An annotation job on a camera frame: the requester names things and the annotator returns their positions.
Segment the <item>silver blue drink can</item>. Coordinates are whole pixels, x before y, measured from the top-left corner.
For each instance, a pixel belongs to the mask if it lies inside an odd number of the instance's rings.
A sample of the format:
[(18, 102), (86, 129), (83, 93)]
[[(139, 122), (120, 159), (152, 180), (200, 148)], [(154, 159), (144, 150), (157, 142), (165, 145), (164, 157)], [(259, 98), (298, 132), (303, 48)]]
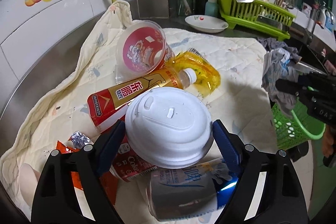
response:
[(157, 169), (146, 187), (147, 205), (158, 221), (200, 217), (225, 207), (237, 182), (222, 158), (184, 169)]

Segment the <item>yellow plastic pouch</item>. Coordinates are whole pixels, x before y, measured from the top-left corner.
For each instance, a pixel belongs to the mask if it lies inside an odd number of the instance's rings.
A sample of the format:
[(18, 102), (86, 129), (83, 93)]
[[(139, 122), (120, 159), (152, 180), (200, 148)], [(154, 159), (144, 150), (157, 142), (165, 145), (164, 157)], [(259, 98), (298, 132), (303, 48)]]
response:
[(191, 68), (194, 70), (197, 80), (194, 86), (198, 93), (205, 98), (221, 85), (221, 75), (195, 48), (189, 48), (179, 53), (167, 62), (169, 67), (178, 71)]

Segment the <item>orange snack packet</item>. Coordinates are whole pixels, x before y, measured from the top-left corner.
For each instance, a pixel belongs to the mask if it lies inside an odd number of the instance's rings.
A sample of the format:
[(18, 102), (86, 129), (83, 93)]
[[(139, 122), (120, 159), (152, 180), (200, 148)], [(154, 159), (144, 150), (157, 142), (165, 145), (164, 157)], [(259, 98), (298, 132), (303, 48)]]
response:
[[(79, 151), (78, 148), (74, 148), (68, 145), (63, 144), (59, 140), (56, 144), (56, 149), (58, 149), (62, 154), (64, 153), (73, 153)], [(80, 190), (83, 190), (83, 187), (80, 182), (80, 176), (78, 172), (71, 172), (73, 186)], [(117, 196), (117, 185), (118, 185), (118, 178), (113, 176), (109, 171), (104, 173), (100, 177), (100, 182), (102, 187), (104, 188), (106, 195), (108, 196), (112, 205), (116, 204), (116, 196)]]

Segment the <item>green utensil holder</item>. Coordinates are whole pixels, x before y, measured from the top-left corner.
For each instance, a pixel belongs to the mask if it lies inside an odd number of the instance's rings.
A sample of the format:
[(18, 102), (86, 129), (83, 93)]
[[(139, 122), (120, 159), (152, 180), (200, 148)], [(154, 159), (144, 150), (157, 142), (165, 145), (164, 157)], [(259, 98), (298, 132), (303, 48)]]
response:
[(177, 0), (176, 11), (179, 16), (189, 16), (193, 13), (194, 0)]

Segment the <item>crumpled silver foil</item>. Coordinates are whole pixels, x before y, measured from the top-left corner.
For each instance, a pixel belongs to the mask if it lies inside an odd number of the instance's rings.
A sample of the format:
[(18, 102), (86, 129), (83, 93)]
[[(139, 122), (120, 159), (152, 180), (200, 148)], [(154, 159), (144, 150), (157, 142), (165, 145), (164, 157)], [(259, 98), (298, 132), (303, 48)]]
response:
[(72, 142), (72, 147), (76, 149), (82, 149), (84, 146), (88, 144), (93, 144), (91, 139), (89, 139), (86, 135), (84, 135), (82, 132), (79, 131), (74, 132), (70, 136), (69, 141)]

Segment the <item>teal soap bottle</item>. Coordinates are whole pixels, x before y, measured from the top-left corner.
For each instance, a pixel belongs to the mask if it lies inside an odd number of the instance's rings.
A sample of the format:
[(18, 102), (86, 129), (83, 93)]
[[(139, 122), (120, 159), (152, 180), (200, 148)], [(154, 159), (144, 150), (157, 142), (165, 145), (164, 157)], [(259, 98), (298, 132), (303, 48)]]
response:
[(217, 17), (218, 16), (218, 4), (217, 0), (208, 0), (205, 5), (205, 15)]

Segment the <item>white paper cup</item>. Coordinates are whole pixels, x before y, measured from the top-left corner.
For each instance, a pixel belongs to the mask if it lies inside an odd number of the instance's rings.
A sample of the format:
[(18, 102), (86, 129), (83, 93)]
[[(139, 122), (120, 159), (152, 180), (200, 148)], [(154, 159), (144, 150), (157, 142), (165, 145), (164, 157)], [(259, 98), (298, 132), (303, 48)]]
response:
[(19, 189), (21, 195), (29, 207), (32, 207), (35, 191), (41, 173), (34, 170), (32, 166), (24, 163), (19, 169)]

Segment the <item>white blue wrapper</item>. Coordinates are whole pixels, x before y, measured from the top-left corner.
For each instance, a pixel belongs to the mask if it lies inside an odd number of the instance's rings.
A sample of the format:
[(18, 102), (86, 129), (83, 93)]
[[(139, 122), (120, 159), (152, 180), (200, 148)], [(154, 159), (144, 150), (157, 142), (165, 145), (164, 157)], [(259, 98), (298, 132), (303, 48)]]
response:
[(289, 66), (291, 54), (284, 48), (276, 48), (264, 55), (262, 71), (262, 85), (270, 100), (278, 105), (282, 114), (291, 118), (297, 99), (295, 96), (279, 91), (276, 88), (277, 80), (297, 82), (298, 72)]

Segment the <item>white plastic cup lid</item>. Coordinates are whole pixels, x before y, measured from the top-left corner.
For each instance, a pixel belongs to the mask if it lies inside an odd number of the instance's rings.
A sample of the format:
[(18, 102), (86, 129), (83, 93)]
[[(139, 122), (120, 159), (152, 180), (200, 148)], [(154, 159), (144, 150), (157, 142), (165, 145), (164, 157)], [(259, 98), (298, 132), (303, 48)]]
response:
[(180, 169), (202, 159), (213, 145), (205, 104), (178, 88), (154, 88), (137, 96), (125, 115), (126, 137), (150, 164)]

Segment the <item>white ceramic plate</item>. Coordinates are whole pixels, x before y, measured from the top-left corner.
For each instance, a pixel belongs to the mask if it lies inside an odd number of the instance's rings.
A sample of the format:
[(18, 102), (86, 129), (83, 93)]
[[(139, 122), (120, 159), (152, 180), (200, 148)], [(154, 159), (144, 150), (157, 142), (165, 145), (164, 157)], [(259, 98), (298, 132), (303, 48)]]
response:
[(208, 15), (190, 15), (185, 22), (193, 29), (207, 34), (217, 34), (228, 28), (228, 23)]

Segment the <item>red instant noodle cup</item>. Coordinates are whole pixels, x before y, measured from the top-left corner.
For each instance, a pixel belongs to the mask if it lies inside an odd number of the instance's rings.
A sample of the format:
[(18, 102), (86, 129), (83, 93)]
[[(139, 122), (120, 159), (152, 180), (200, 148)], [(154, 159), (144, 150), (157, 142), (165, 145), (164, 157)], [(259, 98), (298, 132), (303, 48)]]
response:
[(161, 69), (174, 56), (161, 26), (149, 20), (135, 22), (117, 42), (116, 83)]

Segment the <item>red cola can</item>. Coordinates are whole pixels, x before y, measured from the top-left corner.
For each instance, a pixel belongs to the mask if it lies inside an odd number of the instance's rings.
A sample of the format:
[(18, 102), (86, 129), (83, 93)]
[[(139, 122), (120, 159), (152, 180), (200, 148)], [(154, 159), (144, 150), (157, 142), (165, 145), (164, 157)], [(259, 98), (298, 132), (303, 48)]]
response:
[(153, 172), (158, 167), (139, 157), (125, 136), (114, 158), (110, 172), (120, 180), (130, 182), (139, 176)]

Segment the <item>grey dish rag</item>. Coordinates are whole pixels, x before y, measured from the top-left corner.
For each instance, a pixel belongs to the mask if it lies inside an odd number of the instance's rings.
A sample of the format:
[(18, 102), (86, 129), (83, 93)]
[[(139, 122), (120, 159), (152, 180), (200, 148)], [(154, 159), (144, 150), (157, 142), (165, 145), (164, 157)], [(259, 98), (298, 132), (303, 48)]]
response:
[(296, 47), (288, 46), (286, 42), (278, 41), (275, 38), (257, 38), (257, 41), (268, 52), (278, 48), (288, 51), (290, 53), (290, 58), (294, 60), (295, 63), (298, 63), (302, 59), (302, 57), (298, 54), (298, 49)]

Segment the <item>gold red drink bottle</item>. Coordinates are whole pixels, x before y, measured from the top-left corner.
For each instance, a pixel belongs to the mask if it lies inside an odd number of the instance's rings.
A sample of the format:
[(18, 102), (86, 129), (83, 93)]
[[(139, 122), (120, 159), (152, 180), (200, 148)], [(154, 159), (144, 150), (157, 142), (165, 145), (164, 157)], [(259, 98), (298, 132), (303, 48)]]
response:
[(113, 87), (91, 94), (87, 99), (90, 118), (102, 133), (123, 119), (127, 108), (137, 96), (153, 88), (172, 87), (185, 89), (197, 80), (191, 68), (180, 71), (166, 67), (148, 75), (120, 83)]

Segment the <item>green dish rack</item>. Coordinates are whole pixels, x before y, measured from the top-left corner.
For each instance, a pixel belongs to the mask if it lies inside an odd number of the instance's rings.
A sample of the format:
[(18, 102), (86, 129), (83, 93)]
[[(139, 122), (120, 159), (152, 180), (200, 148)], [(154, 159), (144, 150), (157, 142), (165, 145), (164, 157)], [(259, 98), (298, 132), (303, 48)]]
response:
[(237, 25), (253, 29), (283, 41), (290, 38), (288, 28), (295, 16), (274, 4), (262, 0), (239, 3), (236, 0), (218, 0), (220, 15), (229, 28)]

